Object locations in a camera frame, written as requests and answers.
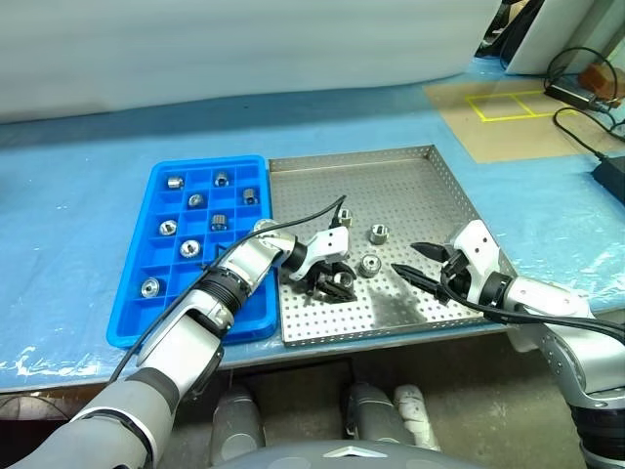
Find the cable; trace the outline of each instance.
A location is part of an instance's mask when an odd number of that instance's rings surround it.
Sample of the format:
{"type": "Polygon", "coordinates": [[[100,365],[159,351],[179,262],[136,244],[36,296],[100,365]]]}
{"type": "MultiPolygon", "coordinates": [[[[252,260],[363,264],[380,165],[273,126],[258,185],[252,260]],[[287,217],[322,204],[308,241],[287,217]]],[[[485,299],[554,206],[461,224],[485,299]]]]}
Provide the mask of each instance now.
{"type": "Polygon", "coordinates": [[[593,122],[595,122],[595,124],[597,124],[598,126],[600,126],[603,130],[605,130],[608,135],[612,136],[613,138],[620,140],[621,142],[625,142],[625,137],[615,134],[613,132],[613,130],[621,124],[615,124],[612,125],[611,127],[605,127],[600,121],[599,119],[597,119],[596,117],[590,115],[587,112],[584,112],[581,109],[578,109],[576,107],[561,107],[560,109],[558,109],[554,115],[552,115],[552,121],[554,122],[554,125],[556,127],[558,127],[560,130],[562,130],[563,132],[565,132],[571,139],[573,139],[575,142],[577,142],[579,145],[581,145],[582,147],[584,147],[585,149],[587,149],[589,152],[591,152],[594,156],[596,156],[600,161],[603,161],[604,159],[607,158],[607,156],[602,153],[601,151],[598,151],[597,149],[594,149],[593,147],[591,147],[590,145],[586,144],[583,140],[581,140],[579,137],[577,137],[577,135],[575,135],[572,131],[568,130],[567,128],[565,128],[562,124],[560,124],[560,122],[558,121],[558,115],[560,115],[561,112],[564,112],[565,110],[574,110],[575,112],[579,112],[582,115],[585,115],[586,117],[588,117],[589,119],[591,119],[593,122]]]}
{"type": "Polygon", "coordinates": [[[619,127],[619,126],[621,126],[621,125],[625,125],[625,119],[621,120],[620,122],[616,122],[616,119],[614,119],[614,118],[612,117],[612,122],[614,122],[614,125],[612,125],[612,126],[609,128],[609,131],[610,131],[610,132],[612,132],[612,131],[616,128],[616,127],[619,127]]]}
{"type": "MultiPolygon", "coordinates": [[[[322,215],[325,215],[326,213],[328,213],[330,210],[332,210],[333,208],[336,207],[336,213],[338,213],[338,210],[341,208],[341,205],[343,205],[343,201],[346,199],[346,195],[341,195],[339,198],[337,198],[334,202],[332,202],[330,205],[328,205],[327,207],[325,207],[323,210],[320,210],[312,215],[309,215],[308,217],[304,217],[301,218],[299,220],[293,220],[291,222],[286,222],[286,223],[281,223],[278,225],[274,225],[271,227],[266,227],[263,228],[261,230],[258,230],[256,232],[251,232],[249,234],[247,234],[246,236],[242,237],[241,239],[237,240],[235,243],[231,244],[230,247],[228,249],[226,249],[220,256],[218,256],[210,265],[210,267],[215,267],[217,266],[222,259],[224,259],[225,257],[227,257],[232,250],[234,250],[236,247],[238,247],[239,245],[241,245],[243,242],[247,241],[248,239],[251,239],[252,237],[258,236],[258,235],[262,235],[264,233],[267,232],[272,232],[274,230],[281,230],[284,228],[289,228],[295,225],[301,225],[303,223],[309,222],[310,220],[314,220],[315,218],[319,218],[322,215]]],[[[180,304],[180,302],[195,288],[195,286],[197,285],[197,283],[201,280],[204,279],[204,277],[208,274],[208,269],[206,270],[206,272],[204,272],[204,274],[202,274],[194,283],[192,283],[185,291],[183,291],[183,293],[181,293],[175,300],[174,302],[169,305],[165,311],[163,311],[148,327],[147,329],[144,331],[143,334],[141,334],[139,336],[139,338],[135,341],[135,343],[126,351],[126,354],[124,354],[124,356],[122,357],[121,361],[119,362],[119,364],[117,365],[117,367],[115,368],[115,370],[112,372],[112,374],[110,375],[110,378],[108,379],[108,384],[113,383],[114,381],[117,380],[117,378],[119,377],[119,375],[121,374],[122,370],[124,369],[124,367],[126,366],[126,364],[128,364],[128,362],[130,361],[130,359],[132,358],[132,356],[135,354],[135,352],[137,352],[137,350],[139,350],[139,348],[142,346],[142,344],[144,343],[144,341],[146,340],[146,338],[152,333],[152,331],[165,319],[169,316],[169,314],[174,311],[174,309],[180,304]]]]}
{"type": "Polygon", "coordinates": [[[0,404],[0,409],[3,408],[8,403],[10,403],[11,401],[14,401],[14,400],[17,400],[17,399],[26,399],[26,398],[28,398],[28,399],[36,399],[37,401],[41,401],[42,403],[46,403],[47,405],[52,407],[54,410],[56,410],[60,415],[62,415],[62,417],[65,420],[71,420],[69,418],[69,415],[67,415],[65,412],[63,412],[57,405],[55,405],[51,401],[48,401],[47,399],[44,399],[44,398],[42,398],[40,396],[29,396],[29,395],[25,395],[25,396],[11,396],[10,398],[4,400],[2,402],[2,404],[0,404]]]}
{"type": "Polygon", "coordinates": [[[584,46],[568,47],[568,48],[560,51],[559,53],[557,53],[551,59],[549,64],[547,65],[546,77],[543,80],[544,87],[547,88],[554,81],[560,79],[563,76],[563,72],[566,70],[566,66],[562,66],[562,67],[558,68],[559,73],[558,73],[558,75],[556,76],[555,79],[552,79],[551,68],[552,68],[552,66],[554,66],[554,63],[556,62],[557,59],[559,59],[564,54],[567,54],[567,53],[572,52],[572,51],[586,51],[586,52],[590,52],[591,54],[594,54],[595,56],[600,58],[602,60],[603,64],[606,64],[609,67],[609,70],[612,73],[612,77],[614,78],[614,90],[612,92],[612,99],[610,101],[608,101],[608,105],[607,105],[607,109],[608,109],[608,111],[610,111],[613,108],[614,103],[618,100],[618,76],[616,75],[616,69],[614,68],[614,65],[612,65],[612,63],[602,53],[597,52],[596,50],[591,49],[590,47],[584,47],[584,46]]]}
{"type": "Polygon", "coordinates": [[[548,323],[586,329],[607,335],[625,345],[625,327],[606,320],[594,320],[590,318],[552,318],[548,316],[536,316],[528,312],[511,312],[491,306],[478,305],[466,300],[449,287],[449,278],[445,274],[440,275],[440,285],[445,294],[452,300],[472,310],[480,311],[484,317],[494,322],[503,324],[531,324],[548,323]]]}

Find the stainless steel tray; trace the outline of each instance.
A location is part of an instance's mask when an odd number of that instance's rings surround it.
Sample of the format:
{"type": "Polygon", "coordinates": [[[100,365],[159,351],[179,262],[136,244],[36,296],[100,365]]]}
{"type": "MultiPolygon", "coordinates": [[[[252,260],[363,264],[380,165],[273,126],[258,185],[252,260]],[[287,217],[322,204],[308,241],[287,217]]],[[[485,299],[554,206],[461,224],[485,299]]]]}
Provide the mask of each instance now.
{"type": "MultiPolygon", "coordinates": [[[[282,339],[286,345],[308,345],[407,331],[459,327],[482,322],[481,314],[457,303],[439,304],[411,287],[391,268],[409,264],[438,278],[440,264],[414,252],[414,241],[443,242],[478,214],[434,146],[305,156],[270,161],[271,205],[276,220],[301,218],[342,194],[352,210],[350,257],[357,271],[360,258],[373,253],[382,260],[374,278],[358,277],[357,301],[331,305],[308,297],[280,276],[282,339]],[[374,246],[371,225],[383,223],[389,240],[374,246]]],[[[329,217],[293,231],[307,239],[327,228],[329,217]]],[[[503,259],[506,271],[513,274],[503,259]]]]}

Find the metal nut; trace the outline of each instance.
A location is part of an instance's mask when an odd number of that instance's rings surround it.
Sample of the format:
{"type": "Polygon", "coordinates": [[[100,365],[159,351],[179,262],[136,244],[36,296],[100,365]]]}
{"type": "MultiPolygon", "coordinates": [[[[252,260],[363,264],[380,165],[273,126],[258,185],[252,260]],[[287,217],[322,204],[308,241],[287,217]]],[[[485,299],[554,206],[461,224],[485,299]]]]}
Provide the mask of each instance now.
{"type": "Polygon", "coordinates": [[[352,225],[352,211],[349,208],[339,210],[339,223],[345,228],[352,225]]]}
{"type": "Polygon", "coordinates": [[[223,232],[228,229],[228,217],[221,213],[216,213],[211,218],[211,231],[223,232]]]}
{"type": "Polygon", "coordinates": [[[228,181],[228,173],[226,171],[220,171],[215,176],[215,187],[216,188],[224,188],[229,184],[228,181]]]}
{"type": "Polygon", "coordinates": [[[190,208],[197,208],[204,205],[204,195],[201,193],[195,193],[191,197],[188,198],[187,205],[190,208]]]}
{"type": "Polygon", "coordinates": [[[254,188],[243,190],[243,203],[246,205],[256,205],[258,203],[258,197],[254,188]]]}
{"type": "Polygon", "coordinates": [[[188,239],[181,244],[180,255],[187,259],[190,259],[191,257],[197,256],[200,250],[201,247],[199,242],[197,242],[195,239],[188,239]]]}
{"type": "Polygon", "coordinates": [[[176,234],[176,229],[178,228],[178,223],[176,220],[165,220],[158,227],[158,232],[163,236],[171,236],[176,234]]]}
{"type": "Polygon", "coordinates": [[[365,254],[360,259],[360,265],[358,266],[358,270],[363,277],[372,278],[380,272],[380,268],[382,267],[382,261],[378,256],[374,256],[373,254],[365,254]]]}
{"type": "Polygon", "coordinates": [[[185,180],[180,176],[170,176],[167,178],[167,187],[169,189],[182,189],[185,186],[185,180]]]}
{"type": "Polygon", "coordinates": [[[160,290],[160,283],[154,277],[148,277],[141,284],[141,296],[144,298],[153,298],[158,295],[158,291],[160,290]]]}
{"type": "Polygon", "coordinates": [[[371,227],[369,232],[369,241],[372,244],[384,244],[389,238],[389,229],[382,225],[376,224],[371,227]]]}
{"type": "Polygon", "coordinates": [[[343,285],[350,290],[354,289],[354,277],[347,272],[338,272],[332,279],[339,285],[343,285]]]}

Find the beige mat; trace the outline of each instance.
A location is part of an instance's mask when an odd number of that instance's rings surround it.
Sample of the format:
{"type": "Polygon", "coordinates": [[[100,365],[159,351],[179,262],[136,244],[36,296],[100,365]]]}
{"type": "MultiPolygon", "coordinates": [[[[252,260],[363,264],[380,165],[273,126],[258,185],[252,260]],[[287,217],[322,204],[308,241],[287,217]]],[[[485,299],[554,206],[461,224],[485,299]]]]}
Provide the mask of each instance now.
{"type": "MultiPolygon", "coordinates": [[[[552,122],[563,103],[543,94],[541,80],[424,87],[433,106],[478,163],[587,152],[552,122]]],[[[625,150],[590,119],[561,113],[559,122],[599,151],[625,150]]]]}

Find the plastic wrap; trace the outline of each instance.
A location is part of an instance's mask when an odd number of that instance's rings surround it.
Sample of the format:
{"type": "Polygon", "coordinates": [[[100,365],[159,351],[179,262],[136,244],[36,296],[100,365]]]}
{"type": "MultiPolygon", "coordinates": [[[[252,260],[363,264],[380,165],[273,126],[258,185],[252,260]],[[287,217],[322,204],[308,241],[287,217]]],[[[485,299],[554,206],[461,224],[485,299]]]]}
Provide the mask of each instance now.
{"type": "MultiPolygon", "coordinates": [[[[498,66],[479,61],[452,81],[497,78],[498,66]]],[[[625,306],[625,207],[590,176],[594,158],[476,164],[419,85],[2,125],[0,390],[104,381],[112,373],[123,352],[106,343],[106,325],[155,163],[429,144],[437,146],[521,274],[586,289],[595,310],[625,306]]],[[[228,347],[224,366],[402,340],[286,350],[276,333],[228,347]]]]}

